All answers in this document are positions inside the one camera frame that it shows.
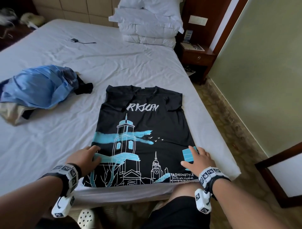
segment black shorts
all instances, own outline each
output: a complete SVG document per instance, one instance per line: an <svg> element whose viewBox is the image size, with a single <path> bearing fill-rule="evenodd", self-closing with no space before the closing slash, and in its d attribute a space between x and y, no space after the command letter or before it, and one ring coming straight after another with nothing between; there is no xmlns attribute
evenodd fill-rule
<svg viewBox="0 0 302 229"><path fill-rule="evenodd" d="M194 197L180 196L155 210L140 229L210 228L210 214L196 208Z"/></svg>

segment stack of pillows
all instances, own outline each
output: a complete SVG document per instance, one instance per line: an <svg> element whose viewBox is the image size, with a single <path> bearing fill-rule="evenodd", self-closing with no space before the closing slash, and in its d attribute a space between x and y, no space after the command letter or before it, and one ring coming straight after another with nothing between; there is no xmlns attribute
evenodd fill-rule
<svg viewBox="0 0 302 229"><path fill-rule="evenodd" d="M109 21L117 22L123 40L174 48L183 33L180 0L120 0Z"/></svg>

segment wooden nightstand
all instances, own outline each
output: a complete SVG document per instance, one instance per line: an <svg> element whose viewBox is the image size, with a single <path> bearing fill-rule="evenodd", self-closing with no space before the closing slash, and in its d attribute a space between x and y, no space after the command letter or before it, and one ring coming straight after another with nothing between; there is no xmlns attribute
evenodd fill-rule
<svg viewBox="0 0 302 229"><path fill-rule="evenodd" d="M198 65L207 67L203 74L200 75L200 85L205 83L206 76L216 59L216 55L209 49L209 47L201 46L204 51L184 49L184 47L179 43L174 49L182 65Z"/></svg>
<svg viewBox="0 0 302 229"><path fill-rule="evenodd" d="M3 36L5 29L6 27L0 25L0 37ZM27 25L15 25L14 28L7 31L4 39L0 39L0 51L21 40L23 37L26 37L32 31L33 30L28 28Z"/></svg>

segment floor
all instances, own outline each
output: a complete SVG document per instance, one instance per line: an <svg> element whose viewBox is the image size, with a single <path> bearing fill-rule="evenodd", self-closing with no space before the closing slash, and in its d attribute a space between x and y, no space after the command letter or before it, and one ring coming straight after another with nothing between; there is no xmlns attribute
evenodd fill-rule
<svg viewBox="0 0 302 229"><path fill-rule="evenodd" d="M229 116L230 113L226 112L226 107L222 107L219 95L211 83L207 82L206 85L202 86L194 84L194 87L241 169L242 174L234 183L260 199L276 217L290 228L302 228L302 207L280 208L274 195L254 166L265 156L253 148L250 144L251 141L242 136L242 131L239 131L240 127ZM211 201L211 204L211 229L231 228L218 202ZM148 218L155 205L156 202L107 206L98 208L98 214L101 216L104 228L135 229L139 228ZM71 212L70 215L77 219L79 212Z"/></svg>

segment mattress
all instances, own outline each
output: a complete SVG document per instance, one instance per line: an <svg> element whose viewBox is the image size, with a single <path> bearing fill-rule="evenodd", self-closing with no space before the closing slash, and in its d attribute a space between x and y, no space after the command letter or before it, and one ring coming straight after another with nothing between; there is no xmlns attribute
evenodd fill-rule
<svg viewBox="0 0 302 229"><path fill-rule="evenodd" d="M72 43L76 38L80 42ZM0 195L37 180L91 144L108 85L158 86L183 94L183 110L197 146L210 152L231 179L240 170L172 48L122 41L117 28L53 20L0 52L0 81L25 68L55 64L92 82L92 94L70 94L53 110L35 111L11 126L0 119ZM161 196L177 183L89 188L78 186L76 203L100 205Z"/></svg>

